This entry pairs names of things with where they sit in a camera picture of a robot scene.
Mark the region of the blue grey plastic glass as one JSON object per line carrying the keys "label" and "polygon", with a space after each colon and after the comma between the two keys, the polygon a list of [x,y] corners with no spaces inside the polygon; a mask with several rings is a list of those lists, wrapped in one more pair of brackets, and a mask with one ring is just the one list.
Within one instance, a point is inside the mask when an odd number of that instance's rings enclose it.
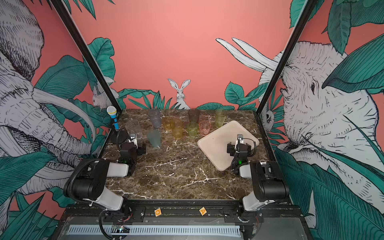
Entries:
{"label": "blue grey plastic glass", "polygon": [[149,109],[148,116],[155,129],[162,126],[161,114],[158,109]]}

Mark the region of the yellow plastic glass front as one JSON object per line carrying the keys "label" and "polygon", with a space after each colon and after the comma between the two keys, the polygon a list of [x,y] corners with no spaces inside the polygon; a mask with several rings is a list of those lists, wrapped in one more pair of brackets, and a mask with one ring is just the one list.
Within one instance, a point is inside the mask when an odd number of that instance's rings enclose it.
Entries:
{"label": "yellow plastic glass front", "polygon": [[172,122],[172,134],[173,137],[178,140],[183,137],[184,122],[179,119],[175,119]]}

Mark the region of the amber plastic glass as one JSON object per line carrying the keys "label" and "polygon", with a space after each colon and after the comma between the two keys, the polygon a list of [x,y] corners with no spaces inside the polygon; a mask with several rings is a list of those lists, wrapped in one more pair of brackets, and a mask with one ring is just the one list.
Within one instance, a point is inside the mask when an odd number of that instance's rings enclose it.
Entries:
{"label": "amber plastic glass", "polygon": [[162,118],[162,125],[166,132],[170,132],[174,127],[174,119],[172,117]]}

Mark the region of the teal frosted glass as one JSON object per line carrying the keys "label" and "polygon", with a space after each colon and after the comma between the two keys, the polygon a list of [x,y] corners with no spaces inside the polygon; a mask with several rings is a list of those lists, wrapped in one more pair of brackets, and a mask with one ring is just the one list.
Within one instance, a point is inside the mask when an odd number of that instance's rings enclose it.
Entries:
{"label": "teal frosted glass", "polygon": [[161,135],[157,129],[151,130],[147,134],[147,139],[154,148],[161,147]]}

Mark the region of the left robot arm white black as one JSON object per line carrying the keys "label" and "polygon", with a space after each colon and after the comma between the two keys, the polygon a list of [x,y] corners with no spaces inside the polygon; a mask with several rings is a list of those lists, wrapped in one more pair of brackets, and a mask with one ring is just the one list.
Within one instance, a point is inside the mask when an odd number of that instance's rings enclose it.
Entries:
{"label": "left robot arm white black", "polygon": [[117,162],[105,159],[82,160],[65,184],[64,195],[76,202],[97,206],[111,212],[127,214],[127,200],[106,187],[107,178],[133,175],[138,157],[146,154],[145,143],[136,134],[112,133],[111,142],[121,154]]}

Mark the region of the right black frame post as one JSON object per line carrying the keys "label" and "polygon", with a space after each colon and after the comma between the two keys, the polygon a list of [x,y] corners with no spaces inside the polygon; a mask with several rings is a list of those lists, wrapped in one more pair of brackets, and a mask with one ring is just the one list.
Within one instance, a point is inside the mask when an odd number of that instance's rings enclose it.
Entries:
{"label": "right black frame post", "polygon": [[286,66],[286,64],[287,64],[287,62],[291,56],[291,53],[294,50],[295,45],[296,45],[297,41],[299,40],[299,37],[301,36],[303,29],[304,29],[305,25],[307,24],[307,21],[311,15],[313,9],[315,8],[316,4],[317,4],[317,1],[315,1],[315,0],[306,1],[306,3],[304,4],[304,7],[301,11],[298,22],[296,23],[296,25],[294,27],[294,30],[293,30],[291,37],[290,37],[290,39],[286,45],[285,50],[283,51],[283,54],[282,54],[281,59],[278,63],[278,66],[277,66],[276,70],[274,70],[274,74],[272,76],[272,79],[269,82],[269,85],[266,89],[266,92],[265,92],[263,98],[262,98],[262,101],[261,101],[261,103],[260,103],[260,105],[256,111],[256,114],[258,116],[261,115],[262,110],[263,110],[264,106],[266,105],[269,96],[271,95],[277,81],[280,79],[280,76],[284,70],[284,67]]}

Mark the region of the green plastic glass short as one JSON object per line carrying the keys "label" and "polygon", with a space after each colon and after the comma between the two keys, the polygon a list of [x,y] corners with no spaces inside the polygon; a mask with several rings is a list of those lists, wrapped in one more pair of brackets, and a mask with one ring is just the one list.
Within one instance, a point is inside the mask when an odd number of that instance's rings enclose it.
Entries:
{"label": "green plastic glass short", "polygon": [[196,137],[198,135],[199,125],[196,122],[189,122],[187,124],[187,132],[190,137]]}

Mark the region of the clear plastic glass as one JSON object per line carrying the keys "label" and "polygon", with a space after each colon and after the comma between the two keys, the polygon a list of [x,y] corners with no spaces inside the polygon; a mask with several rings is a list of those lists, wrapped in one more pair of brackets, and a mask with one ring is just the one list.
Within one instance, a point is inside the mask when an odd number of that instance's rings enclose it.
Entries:
{"label": "clear plastic glass", "polygon": [[143,138],[142,127],[138,120],[128,120],[126,123],[126,129],[130,134],[135,134],[138,140]]}

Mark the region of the beige square tray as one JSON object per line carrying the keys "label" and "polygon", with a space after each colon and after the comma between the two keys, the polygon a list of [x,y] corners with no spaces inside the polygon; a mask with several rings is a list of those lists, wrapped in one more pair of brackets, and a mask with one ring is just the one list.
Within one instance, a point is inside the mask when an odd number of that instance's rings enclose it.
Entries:
{"label": "beige square tray", "polygon": [[233,157],[227,153],[227,144],[235,144],[237,135],[243,135],[245,144],[254,148],[260,144],[259,140],[253,136],[245,127],[237,121],[230,121],[207,136],[198,140],[198,146],[212,162],[218,171],[224,171],[230,167]]}

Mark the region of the tall light green glass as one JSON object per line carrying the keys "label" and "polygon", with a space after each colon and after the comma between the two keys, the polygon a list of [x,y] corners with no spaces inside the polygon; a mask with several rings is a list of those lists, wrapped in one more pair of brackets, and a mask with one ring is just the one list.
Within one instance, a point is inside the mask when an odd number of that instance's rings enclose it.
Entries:
{"label": "tall light green glass", "polygon": [[215,113],[215,126],[217,128],[220,128],[224,125],[224,122],[226,120],[226,111],[222,109],[216,110]]}

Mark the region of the black frame post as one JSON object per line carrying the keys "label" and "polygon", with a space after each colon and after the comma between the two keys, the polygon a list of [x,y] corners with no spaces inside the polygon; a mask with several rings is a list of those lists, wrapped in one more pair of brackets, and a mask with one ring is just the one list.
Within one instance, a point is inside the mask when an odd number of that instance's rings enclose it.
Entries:
{"label": "black frame post", "polygon": [[286,64],[287,64],[287,62],[291,56],[291,53],[294,50],[295,45],[296,45],[297,41],[299,40],[299,37],[301,36],[303,29],[304,29],[305,25],[307,24],[307,21],[311,15],[313,9],[315,8],[316,4],[317,4],[317,1],[315,1],[315,0],[306,1],[306,3],[304,4],[304,7],[301,11],[298,22],[296,23],[296,25],[294,27],[294,30],[293,30],[291,37],[290,37],[290,39],[286,45],[285,50],[283,51],[283,54],[282,54],[281,59],[278,63],[278,66],[277,66],[276,70],[274,70],[274,74],[272,76],[272,79],[269,82],[269,85],[266,89],[266,92],[265,92],[263,98],[262,98],[262,101],[261,101],[261,103],[260,103],[260,105],[256,111],[256,114],[258,116],[261,115],[262,110],[263,110],[264,106],[266,105],[269,96],[271,95],[277,81],[280,79],[280,76],[284,70],[284,67],[286,66]]}
{"label": "black frame post", "polygon": [[76,43],[77,47],[81,51],[83,57],[85,58],[87,64],[89,65],[91,72],[95,75],[96,79],[100,83],[101,87],[105,91],[108,99],[111,101],[112,105],[117,109],[118,114],[122,113],[122,109],[117,102],[115,96],[113,95],[109,85],[107,84],[104,75],[99,68],[94,56],[92,55],[88,45],[85,43],[83,36],[81,35],[78,27],[74,23],[67,7],[65,6],[63,1],[52,0],[51,1],[53,7],[61,18],[62,22],[66,26],[68,32],[70,33],[72,39]]}

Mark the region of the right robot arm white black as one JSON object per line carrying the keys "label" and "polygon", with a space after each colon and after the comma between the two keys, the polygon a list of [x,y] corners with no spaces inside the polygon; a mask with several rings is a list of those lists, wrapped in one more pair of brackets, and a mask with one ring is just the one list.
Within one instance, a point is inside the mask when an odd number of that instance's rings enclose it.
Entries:
{"label": "right robot arm white black", "polygon": [[290,190],[276,161],[250,161],[257,151],[257,144],[245,143],[243,135],[237,135],[235,144],[227,144],[227,153],[233,157],[231,172],[242,178],[251,179],[253,190],[242,200],[247,212],[256,212],[268,204],[286,200]]}

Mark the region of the pink plastic glass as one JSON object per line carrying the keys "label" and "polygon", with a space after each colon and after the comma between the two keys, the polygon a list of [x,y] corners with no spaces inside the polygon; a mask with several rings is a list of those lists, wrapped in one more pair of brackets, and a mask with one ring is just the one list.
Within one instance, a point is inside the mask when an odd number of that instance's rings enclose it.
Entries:
{"label": "pink plastic glass", "polygon": [[200,121],[200,122],[199,122],[199,131],[200,131],[200,135],[202,135],[202,136],[206,136],[206,135],[208,135],[209,132],[210,132],[210,129],[211,129],[211,123],[210,123],[210,121],[203,120],[203,121]]}

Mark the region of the left black frame post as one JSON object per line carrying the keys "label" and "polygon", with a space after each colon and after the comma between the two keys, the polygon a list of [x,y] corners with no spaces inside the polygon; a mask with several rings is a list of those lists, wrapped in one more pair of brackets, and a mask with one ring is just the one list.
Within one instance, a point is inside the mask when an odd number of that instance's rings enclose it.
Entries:
{"label": "left black frame post", "polygon": [[78,27],[74,23],[67,7],[65,6],[63,1],[52,0],[51,1],[53,7],[61,18],[62,22],[66,26],[68,32],[70,33],[72,39],[76,43],[77,47],[81,51],[83,57],[85,58],[87,64],[89,65],[91,72],[95,75],[96,79],[100,83],[101,87],[105,91],[108,99],[111,101],[112,105],[117,109],[118,114],[122,113],[122,109],[117,102],[115,96],[113,95],[109,85],[107,84],[104,75],[99,68],[94,56],[92,55],[88,45],[85,43],[83,36],[81,35]]}

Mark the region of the toy microphone on stand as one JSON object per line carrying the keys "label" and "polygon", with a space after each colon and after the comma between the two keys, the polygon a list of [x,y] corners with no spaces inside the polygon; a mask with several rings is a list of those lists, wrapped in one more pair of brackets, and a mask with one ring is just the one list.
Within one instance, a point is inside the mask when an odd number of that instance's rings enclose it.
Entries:
{"label": "toy microphone on stand", "polygon": [[107,107],[107,113],[111,117],[111,141],[113,144],[121,145],[128,139],[127,130],[124,127],[120,127],[117,119],[117,109],[114,106]]}

